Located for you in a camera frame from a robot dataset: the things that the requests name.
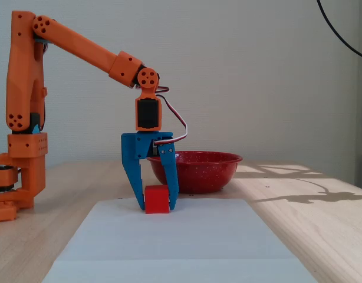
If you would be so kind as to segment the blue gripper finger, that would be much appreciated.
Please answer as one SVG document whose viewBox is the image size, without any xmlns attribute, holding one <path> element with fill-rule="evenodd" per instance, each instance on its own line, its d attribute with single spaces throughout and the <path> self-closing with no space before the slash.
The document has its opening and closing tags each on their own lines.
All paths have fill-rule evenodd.
<svg viewBox="0 0 362 283">
<path fill-rule="evenodd" d="M 123 167 L 141 210 L 145 210 L 141 168 L 138 160 L 123 160 Z"/>
<path fill-rule="evenodd" d="M 169 189 L 169 208 L 173 210 L 179 195 L 175 146 L 173 143 L 165 143 L 161 144 L 158 149 Z"/>
</svg>

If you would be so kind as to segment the blue gripper body with servo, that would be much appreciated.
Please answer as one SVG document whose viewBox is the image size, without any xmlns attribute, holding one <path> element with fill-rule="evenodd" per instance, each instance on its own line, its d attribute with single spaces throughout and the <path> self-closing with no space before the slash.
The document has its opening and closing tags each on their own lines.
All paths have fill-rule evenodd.
<svg viewBox="0 0 362 283">
<path fill-rule="evenodd" d="M 121 135 L 122 160 L 140 160 L 147 157 L 159 156 L 160 150 L 154 145 L 155 141 L 171 139 L 172 132 L 138 131 Z"/>
</svg>

